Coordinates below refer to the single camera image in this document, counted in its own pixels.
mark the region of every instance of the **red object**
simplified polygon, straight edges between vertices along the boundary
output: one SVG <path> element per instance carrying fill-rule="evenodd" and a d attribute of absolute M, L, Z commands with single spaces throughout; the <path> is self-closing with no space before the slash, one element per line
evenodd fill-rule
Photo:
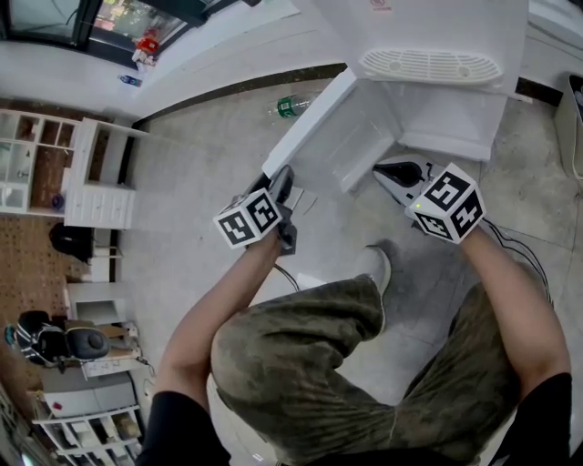
<path fill-rule="evenodd" d="M 156 52 L 158 50 L 158 47 L 160 47 L 159 43 L 156 42 L 151 37 L 144 37 L 143 39 L 140 39 L 138 42 L 139 50 L 143 50 L 144 52 L 149 52 L 151 54 Z"/>

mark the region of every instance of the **camouflage pants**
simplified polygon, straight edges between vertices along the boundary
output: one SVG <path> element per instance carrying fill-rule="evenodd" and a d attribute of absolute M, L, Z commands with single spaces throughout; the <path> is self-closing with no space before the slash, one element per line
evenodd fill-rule
<path fill-rule="evenodd" d="M 397 406 L 352 385 L 335 369 L 378 335 L 380 302 L 361 276 L 245 309 L 218 332 L 211 363 L 219 395 L 280 461 L 427 448 L 469 463 L 517 405 L 517 376 L 481 285 Z"/>

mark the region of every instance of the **black t-shirt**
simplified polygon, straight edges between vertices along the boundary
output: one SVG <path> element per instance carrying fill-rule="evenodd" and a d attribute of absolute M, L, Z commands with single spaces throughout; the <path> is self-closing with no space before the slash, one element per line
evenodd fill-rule
<path fill-rule="evenodd" d="M 570 374 L 559 374 L 541 383 L 518 407 L 517 416 L 491 466 L 566 464 L 569 458 L 571 419 Z M 210 415 L 194 400 L 179 393 L 157 394 L 152 403 L 144 450 L 138 466 L 162 464 L 169 455 L 205 464 L 227 466 L 230 455 L 220 444 Z M 357 466 L 361 464 L 457 463 L 429 450 L 369 451 L 322 458 L 310 466 Z"/>

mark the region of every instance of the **white cube with marker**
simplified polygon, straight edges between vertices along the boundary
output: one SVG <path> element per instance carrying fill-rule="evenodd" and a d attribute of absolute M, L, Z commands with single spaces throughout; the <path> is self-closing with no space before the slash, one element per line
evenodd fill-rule
<path fill-rule="evenodd" d="M 408 209 L 425 233 L 456 244 L 486 214 L 477 183 L 454 164 L 449 164 Z"/>
<path fill-rule="evenodd" d="M 231 249 L 259 241 L 281 220 L 281 212 L 265 188 L 235 198 L 213 219 Z"/>

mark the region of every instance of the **person's right arm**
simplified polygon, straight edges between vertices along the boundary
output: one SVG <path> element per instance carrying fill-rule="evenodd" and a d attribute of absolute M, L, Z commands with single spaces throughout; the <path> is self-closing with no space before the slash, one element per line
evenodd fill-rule
<path fill-rule="evenodd" d="M 557 315 L 531 277 L 481 228 L 461 243 L 494 308 L 521 400 L 551 377 L 571 372 Z"/>

